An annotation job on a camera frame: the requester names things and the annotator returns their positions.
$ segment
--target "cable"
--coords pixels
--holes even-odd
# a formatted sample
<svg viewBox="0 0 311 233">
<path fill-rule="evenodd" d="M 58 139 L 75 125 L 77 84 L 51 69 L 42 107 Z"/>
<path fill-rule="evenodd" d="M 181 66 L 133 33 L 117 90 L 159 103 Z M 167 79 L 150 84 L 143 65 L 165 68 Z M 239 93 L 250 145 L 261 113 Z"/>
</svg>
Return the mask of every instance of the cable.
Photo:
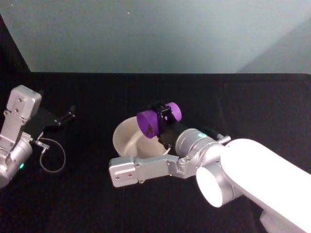
<svg viewBox="0 0 311 233">
<path fill-rule="evenodd" d="M 57 172 L 60 172 L 61 170 L 63 170 L 63 168 L 65 167 L 65 164 L 66 164 L 66 153 L 65 153 L 65 150 L 62 147 L 62 145 L 60 145 L 59 142 L 57 142 L 57 141 L 55 141 L 53 139 L 50 139 L 50 138 L 42 137 L 42 138 L 40 138 L 40 140 L 46 140 L 46 141 L 50 141 L 50 142 L 55 143 L 56 145 L 58 145 L 60 147 L 60 149 L 63 151 L 63 155 L 64 155 L 64 163 L 63 163 L 63 165 L 58 170 L 52 171 L 52 170 L 49 170 L 46 167 L 44 167 L 44 165 L 42 164 L 42 157 L 43 157 L 44 153 L 41 153 L 41 155 L 40 155 L 40 166 L 42 167 L 42 169 L 45 170 L 46 172 L 49 172 L 49 173 L 57 173 Z"/>
</svg>

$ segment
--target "purple object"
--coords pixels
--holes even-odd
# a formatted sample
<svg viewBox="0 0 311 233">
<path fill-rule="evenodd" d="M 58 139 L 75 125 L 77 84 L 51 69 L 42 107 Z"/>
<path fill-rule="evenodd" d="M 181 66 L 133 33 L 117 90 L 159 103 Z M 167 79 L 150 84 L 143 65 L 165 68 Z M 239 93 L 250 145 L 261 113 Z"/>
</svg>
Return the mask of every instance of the purple object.
<svg viewBox="0 0 311 233">
<path fill-rule="evenodd" d="M 172 113 L 177 121 L 181 120 L 181 111 L 177 104 L 170 102 L 166 106 L 170 106 Z M 159 134 L 159 127 L 157 125 L 157 115 L 153 110 L 147 110 L 137 114 L 137 123 L 141 132 L 147 138 L 153 138 Z"/>
</svg>

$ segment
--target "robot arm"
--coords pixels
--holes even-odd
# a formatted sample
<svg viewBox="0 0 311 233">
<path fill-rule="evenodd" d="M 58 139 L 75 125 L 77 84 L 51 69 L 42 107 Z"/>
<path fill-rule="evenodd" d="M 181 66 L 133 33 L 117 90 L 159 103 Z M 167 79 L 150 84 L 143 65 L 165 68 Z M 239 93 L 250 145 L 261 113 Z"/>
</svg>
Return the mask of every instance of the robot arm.
<svg viewBox="0 0 311 233">
<path fill-rule="evenodd" d="M 32 144 L 44 153 L 49 146 L 40 137 L 47 127 L 60 127 L 62 121 L 39 109 L 42 96 L 20 85 L 11 91 L 4 111 L 5 120 L 0 133 L 0 188 L 5 187 L 32 154 Z"/>
<path fill-rule="evenodd" d="M 263 208 L 260 220 L 269 233 L 311 232 L 310 174 L 258 142 L 229 142 L 229 136 L 187 129 L 180 119 L 174 104 L 137 115 L 143 134 L 157 136 L 166 149 L 171 148 L 171 155 L 112 159 L 109 171 L 115 187 L 167 175 L 196 176 L 202 194 L 214 207 L 245 195 Z"/>
</svg>

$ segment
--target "white wall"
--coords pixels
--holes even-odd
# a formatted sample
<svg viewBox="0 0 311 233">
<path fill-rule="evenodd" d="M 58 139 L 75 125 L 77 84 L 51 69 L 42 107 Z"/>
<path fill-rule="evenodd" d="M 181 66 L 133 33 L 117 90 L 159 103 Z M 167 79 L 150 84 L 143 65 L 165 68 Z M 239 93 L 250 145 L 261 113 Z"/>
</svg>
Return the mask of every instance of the white wall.
<svg viewBox="0 0 311 233">
<path fill-rule="evenodd" d="M 311 73 L 310 0 L 0 0 L 0 13 L 31 71 Z"/>
</svg>

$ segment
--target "purple cap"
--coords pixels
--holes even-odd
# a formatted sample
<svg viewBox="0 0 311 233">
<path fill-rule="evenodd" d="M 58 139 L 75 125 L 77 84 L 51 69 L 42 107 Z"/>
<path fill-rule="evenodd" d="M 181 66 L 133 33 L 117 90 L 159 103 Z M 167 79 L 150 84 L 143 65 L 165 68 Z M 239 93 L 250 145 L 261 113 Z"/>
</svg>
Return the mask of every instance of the purple cap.
<svg viewBox="0 0 311 233">
<path fill-rule="evenodd" d="M 181 111 L 177 104 L 170 102 L 165 106 L 170 106 L 172 113 L 177 121 L 181 120 Z M 137 114 L 137 123 L 141 132 L 147 138 L 153 138 L 159 134 L 159 127 L 157 125 L 157 115 L 153 110 L 147 110 Z"/>
</svg>

